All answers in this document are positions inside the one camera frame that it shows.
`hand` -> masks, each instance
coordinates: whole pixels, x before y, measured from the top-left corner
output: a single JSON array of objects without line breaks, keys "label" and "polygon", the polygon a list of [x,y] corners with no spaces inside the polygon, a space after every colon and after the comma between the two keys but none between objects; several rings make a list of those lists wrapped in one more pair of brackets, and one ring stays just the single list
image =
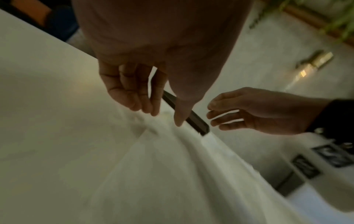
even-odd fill
[{"label": "hand", "polygon": [[251,128],[268,134],[293,135],[306,131],[330,100],[245,87],[222,93],[208,105],[208,119],[220,130]]},{"label": "hand", "polygon": [[[180,126],[218,77],[249,0],[73,0],[110,96],[133,111],[159,113],[167,80]],[[148,77],[152,78],[148,96]]]}]

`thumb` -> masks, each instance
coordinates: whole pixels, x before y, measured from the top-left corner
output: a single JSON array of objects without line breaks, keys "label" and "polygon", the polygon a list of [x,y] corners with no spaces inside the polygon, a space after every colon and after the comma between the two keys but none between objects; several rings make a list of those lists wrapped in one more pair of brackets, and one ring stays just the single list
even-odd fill
[{"label": "thumb", "polygon": [[174,109],[174,123],[180,127],[183,122],[189,117],[192,112],[195,101],[185,101],[180,98],[176,99],[176,106]]}]

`green plant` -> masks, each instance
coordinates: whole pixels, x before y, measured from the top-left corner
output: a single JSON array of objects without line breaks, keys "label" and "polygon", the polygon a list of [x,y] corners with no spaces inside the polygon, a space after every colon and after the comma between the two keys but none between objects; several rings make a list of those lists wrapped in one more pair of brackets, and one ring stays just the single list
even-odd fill
[{"label": "green plant", "polygon": [[[296,4],[299,6],[302,5],[304,1],[305,0],[270,0],[249,27],[250,29],[254,29],[261,20],[274,11],[283,11],[289,4]],[[354,0],[332,0],[331,5],[336,4],[337,2],[344,2],[346,5],[342,12],[332,18],[331,23],[323,27],[320,32],[328,33],[332,30],[341,28],[342,34],[339,41],[344,41],[350,37],[350,35],[354,34]]]}]

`black sleeve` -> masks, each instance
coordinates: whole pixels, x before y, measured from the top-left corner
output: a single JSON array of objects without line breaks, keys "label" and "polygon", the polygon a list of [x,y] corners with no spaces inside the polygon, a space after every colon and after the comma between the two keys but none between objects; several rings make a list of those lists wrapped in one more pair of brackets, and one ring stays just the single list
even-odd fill
[{"label": "black sleeve", "polygon": [[306,130],[334,139],[337,145],[354,143],[354,100],[334,100],[317,116]]}]

